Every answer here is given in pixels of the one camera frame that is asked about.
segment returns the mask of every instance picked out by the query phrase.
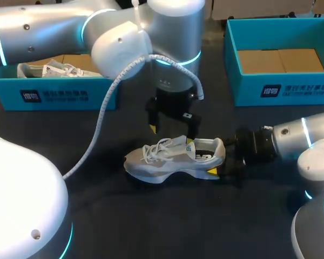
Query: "yellow shoe accent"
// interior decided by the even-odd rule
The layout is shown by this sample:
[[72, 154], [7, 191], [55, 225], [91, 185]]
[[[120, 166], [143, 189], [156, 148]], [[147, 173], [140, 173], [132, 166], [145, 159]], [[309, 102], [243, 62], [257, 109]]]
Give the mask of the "yellow shoe accent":
[[216, 175], [217, 176], [217, 168], [213, 168], [207, 171], [209, 174]]
[[156, 134], [156, 126], [153, 126], [150, 124], [150, 127], [151, 127], [152, 131], [154, 132], [154, 134]]

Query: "white cable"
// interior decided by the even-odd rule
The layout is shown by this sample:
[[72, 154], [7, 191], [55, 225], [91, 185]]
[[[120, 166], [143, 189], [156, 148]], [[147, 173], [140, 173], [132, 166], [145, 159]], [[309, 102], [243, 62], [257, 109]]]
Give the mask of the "white cable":
[[[171, 59], [165, 57], [165, 56], [161, 56], [161, 55], [156, 55], [156, 54], [151, 54], [149, 55], [149, 58], [151, 59], [159, 59], [162, 60], [164, 62], [167, 62], [168, 64], [170, 64], [171, 66], [175, 67], [177, 70], [181, 71], [182, 73], [186, 74], [187, 76], [189, 76], [195, 83], [196, 87], [197, 87], [197, 95], [198, 95], [198, 99], [199, 100], [203, 100], [204, 98], [204, 94], [203, 94], [203, 88], [201, 87], [201, 82], [198, 79], [198, 77], [193, 74], [190, 70], [184, 68], [183, 66], [180, 66], [178, 63], [172, 61]], [[98, 119], [97, 119], [97, 123], [96, 123], [96, 129], [95, 132], [93, 134], [92, 140], [90, 142], [89, 147], [87, 148], [87, 150], [85, 151], [84, 155], [82, 156], [82, 158], [76, 163], [76, 165], [69, 170], [64, 176], [64, 180], [66, 180], [68, 177], [70, 177], [84, 162], [85, 160], [88, 158], [88, 156], [91, 154], [99, 133], [101, 131], [101, 126], [102, 126], [102, 121], [104, 118], [104, 113], [106, 111], [107, 108], [107, 104], [112, 96], [112, 93], [114, 92], [114, 90], [117, 88], [118, 84], [121, 82], [122, 78], [126, 75], [126, 73], [129, 72], [129, 70], [131, 70], [132, 68], [134, 68], [136, 65], [145, 62], [145, 57], [140, 57], [139, 59], [133, 61], [132, 63], [130, 63], [119, 75], [118, 77], [114, 80], [114, 82], [111, 84], [111, 86], [109, 87], [106, 96], [103, 99], [100, 111], [99, 111], [99, 115], [98, 115]]]

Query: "shoe sole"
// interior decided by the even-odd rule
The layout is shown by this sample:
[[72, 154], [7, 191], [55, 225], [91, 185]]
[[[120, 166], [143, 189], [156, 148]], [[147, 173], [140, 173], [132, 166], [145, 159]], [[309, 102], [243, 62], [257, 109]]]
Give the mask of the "shoe sole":
[[191, 169], [185, 169], [185, 170], [179, 170], [175, 172], [171, 172], [165, 175], [160, 176], [140, 176], [140, 175], [134, 175], [131, 174], [129, 171], [126, 170], [130, 175], [132, 175], [134, 178], [137, 178], [140, 181], [148, 182], [148, 183], [155, 183], [160, 184], [163, 183], [169, 176], [171, 176], [174, 173], [184, 172], [186, 174], [189, 174], [193, 176], [194, 178], [203, 179], [203, 180], [219, 180], [220, 178], [215, 175], [210, 175], [207, 171], [204, 170], [191, 170]]

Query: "cardboard inside box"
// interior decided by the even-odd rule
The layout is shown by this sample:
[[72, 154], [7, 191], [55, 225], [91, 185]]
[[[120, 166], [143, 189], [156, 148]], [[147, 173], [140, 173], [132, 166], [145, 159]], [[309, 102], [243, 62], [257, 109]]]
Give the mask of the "cardboard inside box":
[[324, 72], [314, 49], [238, 51], [244, 74]]
[[56, 56], [53, 58], [47, 58], [47, 59], [42, 59], [39, 61], [29, 62], [27, 64], [33, 65], [33, 66], [43, 66], [43, 65], [46, 65], [52, 59], [54, 59], [60, 63], [63, 63], [63, 64], [71, 64], [72, 66], [74, 66], [78, 69], [99, 73], [96, 66], [93, 64], [89, 54], [61, 55], [61, 56]]

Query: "black connector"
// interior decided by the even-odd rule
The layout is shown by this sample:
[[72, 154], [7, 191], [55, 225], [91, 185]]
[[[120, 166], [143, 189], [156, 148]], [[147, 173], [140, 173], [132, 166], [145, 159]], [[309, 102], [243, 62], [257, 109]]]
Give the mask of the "black connector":
[[271, 162], [276, 157], [272, 130], [262, 127], [259, 131], [240, 128], [235, 134], [235, 156], [246, 165]]

